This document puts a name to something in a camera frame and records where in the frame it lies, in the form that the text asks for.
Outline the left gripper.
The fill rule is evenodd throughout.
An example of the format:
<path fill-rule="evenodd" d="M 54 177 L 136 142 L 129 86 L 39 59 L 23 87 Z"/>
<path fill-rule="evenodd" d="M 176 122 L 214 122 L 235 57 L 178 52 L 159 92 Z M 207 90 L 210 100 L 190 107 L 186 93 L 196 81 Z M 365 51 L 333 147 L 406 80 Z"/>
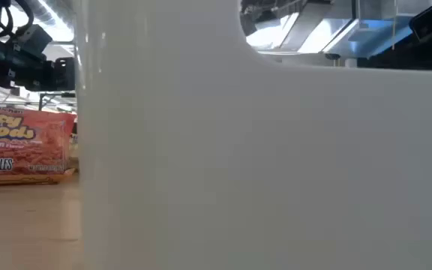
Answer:
<path fill-rule="evenodd" d="M 8 87 L 11 82 L 29 91 L 54 91 L 55 86 L 59 91 L 73 91 L 76 88 L 74 57 L 57 58 L 54 66 L 45 55 L 32 55 L 15 43 L 0 41 L 0 85 Z"/>

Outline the yellow chicken noodle pack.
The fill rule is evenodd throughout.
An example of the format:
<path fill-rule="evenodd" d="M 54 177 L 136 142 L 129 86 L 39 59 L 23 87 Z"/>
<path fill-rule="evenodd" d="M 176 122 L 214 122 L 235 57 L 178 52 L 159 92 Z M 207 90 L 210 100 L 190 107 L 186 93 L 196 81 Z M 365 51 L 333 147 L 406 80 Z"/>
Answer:
<path fill-rule="evenodd" d="M 0 107 L 0 185 L 62 181 L 75 119 L 69 113 Z"/>

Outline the white plastic bin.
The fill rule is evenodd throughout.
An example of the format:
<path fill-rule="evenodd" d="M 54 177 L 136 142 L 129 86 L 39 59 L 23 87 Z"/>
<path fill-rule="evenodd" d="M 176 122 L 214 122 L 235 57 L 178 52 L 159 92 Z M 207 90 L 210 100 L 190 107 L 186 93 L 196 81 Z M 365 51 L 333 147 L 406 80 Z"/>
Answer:
<path fill-rule="evenodd" d="M 432 72 L 286 66 L 239 0 L 76 0 L 85 270 L 432 270 Z"/>

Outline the spiral round air duct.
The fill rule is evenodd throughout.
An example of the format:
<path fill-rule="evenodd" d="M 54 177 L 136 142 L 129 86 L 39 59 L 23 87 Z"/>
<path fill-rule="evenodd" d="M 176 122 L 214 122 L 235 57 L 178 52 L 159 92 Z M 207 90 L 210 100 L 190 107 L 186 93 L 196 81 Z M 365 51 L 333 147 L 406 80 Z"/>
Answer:
<path fill-rule="evenodd" d="M 28 0 L 34 17 L 48 26 L 73 27 L 73 0 Z"/>

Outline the silver ventilation duct box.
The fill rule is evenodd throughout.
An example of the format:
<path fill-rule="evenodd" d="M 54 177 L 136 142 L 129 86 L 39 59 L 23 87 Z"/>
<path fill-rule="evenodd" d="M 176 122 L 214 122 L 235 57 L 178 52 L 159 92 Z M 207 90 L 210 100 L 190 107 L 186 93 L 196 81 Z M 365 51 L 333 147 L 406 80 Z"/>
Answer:
<path fill-rule="evenodd" d="M 299 53 L 364 58 L 381 53 L 410 35 L 409 21 L 432 0 L 317 0 L 304 15 L 316 21 Z"/>

